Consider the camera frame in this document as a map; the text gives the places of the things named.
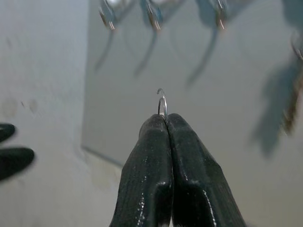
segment gloved finger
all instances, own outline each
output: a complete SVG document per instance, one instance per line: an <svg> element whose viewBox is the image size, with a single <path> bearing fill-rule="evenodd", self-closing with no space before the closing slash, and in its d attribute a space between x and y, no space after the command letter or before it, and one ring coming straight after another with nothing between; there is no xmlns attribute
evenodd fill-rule
<svg viewBox="0 0 303 227"><path fill-rule="evenodd" d="M34 157L34 152L29 148L0 149L0 181L24 170Z"/></svg>
<svg viewBox="0 0 303 227"><path fill-rule="evenodd" d="M15 133L15 127L12 124L0 124L0 142L7 140Z"/></svg>
<svg viewBox="0 0 303 227"><path fill-rule="evenodd" d="M168 226L173 195L169 136L155 114L142 125L139 139L122 169L111 227Z"/></svg>
<svg viewBox="0 0 303 227"><path fill-rule="evenodd" d="M174 170L173 223L178 227L244 227L222 169L178 114L168 123Z"/></svg>

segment black rubber coating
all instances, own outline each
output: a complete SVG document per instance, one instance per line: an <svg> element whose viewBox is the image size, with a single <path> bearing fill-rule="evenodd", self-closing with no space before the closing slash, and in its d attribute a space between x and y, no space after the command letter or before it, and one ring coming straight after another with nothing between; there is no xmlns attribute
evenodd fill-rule
<svg viewBox="0 0 303 227"><path fill-rule="evenodd" d="M28 148L0 149L0 181L24 170L32 163L34 156Z"/></svg>
<svg viewBox="0 0 303 227"><path fill-rule="evenodd" d="M178 114L169 115L174 169L173 224L178 227L245 227L222 169Z"/></svg>
<svg viewBox="0 0 303 227"><path fill-rule="evenodd" d="M110 227L168 226L173 197L169 135L155 114L141 127L139 140L122 169Z"/></svg>
<svg viewBox="0 0 303 227"><path fill-rule="evenodd" d="M12 124L0 123L0 143L14 135L15 127Z"/></svg>

